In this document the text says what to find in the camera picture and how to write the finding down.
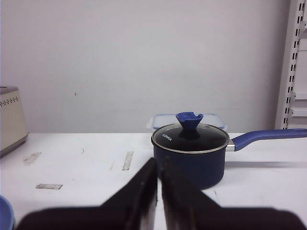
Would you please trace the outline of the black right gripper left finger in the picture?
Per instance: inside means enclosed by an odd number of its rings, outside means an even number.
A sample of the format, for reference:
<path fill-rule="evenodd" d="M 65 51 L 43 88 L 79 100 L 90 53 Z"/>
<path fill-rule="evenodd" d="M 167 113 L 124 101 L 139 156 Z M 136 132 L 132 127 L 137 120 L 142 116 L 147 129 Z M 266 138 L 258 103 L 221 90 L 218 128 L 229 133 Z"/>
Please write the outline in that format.
<path fill-rule="evenodd" d="M 48 208 L 26 215 L 19 230 L 152 230 L 157 204 L 157 161 L 150 158 L 106 202 L 94 207 Z"/>

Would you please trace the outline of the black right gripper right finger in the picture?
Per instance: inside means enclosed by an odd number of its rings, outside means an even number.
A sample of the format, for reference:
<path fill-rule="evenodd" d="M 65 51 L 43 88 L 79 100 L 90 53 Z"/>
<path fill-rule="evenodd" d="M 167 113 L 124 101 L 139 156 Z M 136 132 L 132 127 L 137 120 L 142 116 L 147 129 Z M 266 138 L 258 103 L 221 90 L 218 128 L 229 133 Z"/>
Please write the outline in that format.
<path fill-rule="evenodd" d="M 270 207 L 222 207 L 193 185 L 172 161 L 161 164 L 162 198 L 169 230 L 305 230 L 294 213 Z"/>

